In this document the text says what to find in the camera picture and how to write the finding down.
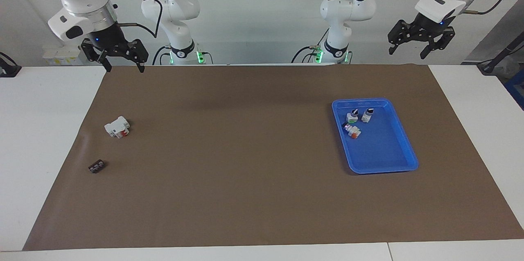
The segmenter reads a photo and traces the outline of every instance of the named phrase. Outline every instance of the white table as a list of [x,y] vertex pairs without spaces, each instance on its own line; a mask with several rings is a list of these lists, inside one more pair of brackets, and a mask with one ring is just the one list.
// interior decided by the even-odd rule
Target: white table
[[[518,145],[524,141],[524,112],[496,78],[482,76],[474,66],[430,68],[524,226],[524,148]],[[26,67],[16,78],[0,79],[0,250],[4,251],[0,253],[0,260],[524,259],[524,240],[18,252],[75,140],[104,73],[101,67]],[[488,121],[494,126],[490,136],[483,129]]]

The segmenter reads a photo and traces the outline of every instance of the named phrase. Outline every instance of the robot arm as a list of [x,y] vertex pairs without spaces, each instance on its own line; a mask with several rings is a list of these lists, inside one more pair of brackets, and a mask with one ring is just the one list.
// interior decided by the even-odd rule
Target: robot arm
[[389,54],[408,41],[427,41],[428,45],[420,53],[426,56],[434,50],[444,50],[455,36],[453,19],[462,14],[474,0],[420,0],[415,9],[419,12],[412,23],[399,20],[388,34],[391,43]]
[[351,37],[348,21],[369,20],[375,14],[375,0],[324,0],[322,18],[329,25],[329,35],[322,45],[322,62],[340,63],[346,57]]
[[[204,62],[198,44],[191,38],[189,27],[182,20],[197,18],[200,14],[198,0],[159,0],[163,4],[160,27],[165,31],[171,46],[174,64],[198,64]],[[142,13],[149,20],[158,19],[160,7],[153,0],[142,1]]]
[[63,41],[86,36],[81,44],[89,61],[101,63],[111,71],[107,56],[118,56],[136,63],[140,72],[148,53],[139,39],[128,42],[118,26],[110,0],[61,0],[63,9],[49,20],[51,30]]

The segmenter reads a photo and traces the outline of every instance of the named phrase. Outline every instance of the plastic tray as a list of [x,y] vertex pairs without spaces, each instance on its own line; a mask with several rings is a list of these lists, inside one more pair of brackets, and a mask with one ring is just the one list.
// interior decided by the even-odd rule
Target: plastic tray
[[[362,131],[357,139],[348,136],[342,125],[346,115],[359,110],[355,124]],[[368,109],[375,111],[369,123],[361,121]],[[402,128],[393,104],[385,98],[341,99],[333,102],[342,145],[350,168],[358,174],[391,173],[416,170],[419,166],[408,136]]]

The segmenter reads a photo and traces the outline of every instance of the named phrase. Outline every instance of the brown table cover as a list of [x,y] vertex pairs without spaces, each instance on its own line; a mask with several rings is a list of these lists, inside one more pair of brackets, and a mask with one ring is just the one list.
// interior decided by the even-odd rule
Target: brown table cover
[[[393,102],[416,171],[348,168],[331,103],[371,97]],[[120,115],[131,133],[111,138]],[[522,227],[426,66],[115,67],[24,250],[513,238]]]

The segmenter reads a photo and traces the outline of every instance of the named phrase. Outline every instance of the white wall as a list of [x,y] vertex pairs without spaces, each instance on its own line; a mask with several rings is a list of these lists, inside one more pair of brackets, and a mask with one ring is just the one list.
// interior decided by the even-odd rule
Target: white wall
[[[467,61],[484,61],[494,58],[524,31],[524,0],[519,0],[496,24],[477,48],[466,58]],[[524,61],[524,50],[512,55],[519,62]]]
[[[61,8],[59,0],[29,0],[42,18]],[[112,0],[118,4],[120,22],[140,22],[153,28],[140,11],[142,0]],[[286,63],[295,52],[316,44],[327,28],[320,17],[322,0],[199,0],[202,13],[187,22],[193,37],[213,53],[217,63]],[[453,22],[457,36],[443,52],[433,52],[424,61],[423,43],[408,43],[389,56],[387,33],[399,19],[412,21],[418,0],[376,0],[377,14],[367,22],[352,23],[350,50],[353,63],[460,64],[517,0],[505,0],[484,16],[462,15]],[[485,10],[496,0],[477,0],[472,9]],[[152,39],[137,28],[125,28],[128,40],[139,37],[150,54],[167,43],[165,35]],[[112,61],[126,64],[125,61]]]
[[42,46],[60,42],[27,0],[0,0],[0,51],[22,66],[45,65]]

